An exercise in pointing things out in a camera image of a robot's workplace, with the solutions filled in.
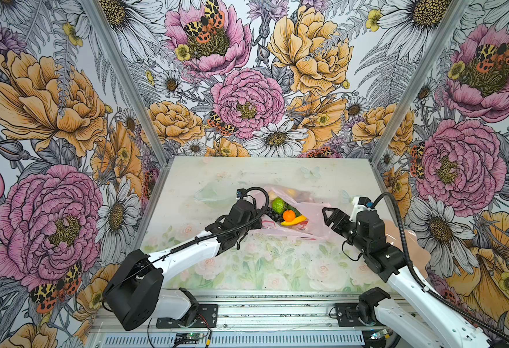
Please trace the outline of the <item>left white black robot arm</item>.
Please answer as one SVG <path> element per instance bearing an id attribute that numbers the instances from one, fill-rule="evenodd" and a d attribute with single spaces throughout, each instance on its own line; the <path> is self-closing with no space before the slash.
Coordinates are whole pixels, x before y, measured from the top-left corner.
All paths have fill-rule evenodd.
<path id="1" fill-rule="evenodd" d="M 268 207 L 268 202 L 258 208 L 256 200 L 241 199 L 192 239 L 148 255 L 131 252 L 106 286 L 104 302 L 126 331 L 158 318 L 190 326 L 199 315 L 198 301 L 184 288 L 168 289 L 167 283 L 200 262 L 239 248 L 250 230 L 261 229 Z"/>

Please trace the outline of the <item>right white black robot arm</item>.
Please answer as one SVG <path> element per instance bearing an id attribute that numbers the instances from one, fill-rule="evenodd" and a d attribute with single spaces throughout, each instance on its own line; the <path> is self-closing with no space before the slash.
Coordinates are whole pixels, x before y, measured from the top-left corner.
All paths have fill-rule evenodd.
<path id="1" fill-rule="evenodd" d="M 322 209 L 325 225 L 347 244 L 360 250 L 367 267 L 400 294 L 418 313 L 414 318 L 380 288 L 359 297 L 360 320 L 380 323 L 414 347 L 507 347 L 495 342 L 487 329 L 457 312 L 426 284 L 409 265 L 403 250 L 387 242 L 385 223 L 369 205 L 358 205 L 352 215 L 338 208 Z"/>

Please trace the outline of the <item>pink plastic bag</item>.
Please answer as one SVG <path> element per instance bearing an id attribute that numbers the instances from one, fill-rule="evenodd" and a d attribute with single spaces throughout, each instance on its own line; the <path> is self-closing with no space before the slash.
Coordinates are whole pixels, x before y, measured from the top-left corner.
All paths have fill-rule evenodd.
<path id="1" fill-rule="evenodd" d="M 309 191 L 284 186 L 266 186 L 264 190 L 265 194 L 259 191 L 252 194 L 260 209 L 269 202 L 257 233 L 289 239 L 331 238 L 332 231 L 323 217 L 323 209 L 330 208 L 330 204 L 316 202 Z"/>

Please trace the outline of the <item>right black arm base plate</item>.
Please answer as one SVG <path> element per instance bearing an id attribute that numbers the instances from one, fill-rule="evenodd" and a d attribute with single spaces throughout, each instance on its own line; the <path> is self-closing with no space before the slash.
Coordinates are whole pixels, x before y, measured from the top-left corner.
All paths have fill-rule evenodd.
<path id="1" fill-rule="evenodd" d="M 384 326 L 375 314 L 375 308 L 367 304 L 354 302 L 336 303 L 328 313 L 328 317 L 335 319 L 339 327 L 355 326 Z"/>

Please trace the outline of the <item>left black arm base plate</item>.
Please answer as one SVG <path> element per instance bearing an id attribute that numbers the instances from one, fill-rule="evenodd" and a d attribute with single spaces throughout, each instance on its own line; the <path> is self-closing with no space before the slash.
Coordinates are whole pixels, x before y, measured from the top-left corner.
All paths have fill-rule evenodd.
<path id="1" fill-rule="evenodd" d="M 199 304 L 193 306 L 180 319 L 158 318 L 156 321 L 157 329 L 213 329 L 218 322 L 217 304 Z"/>

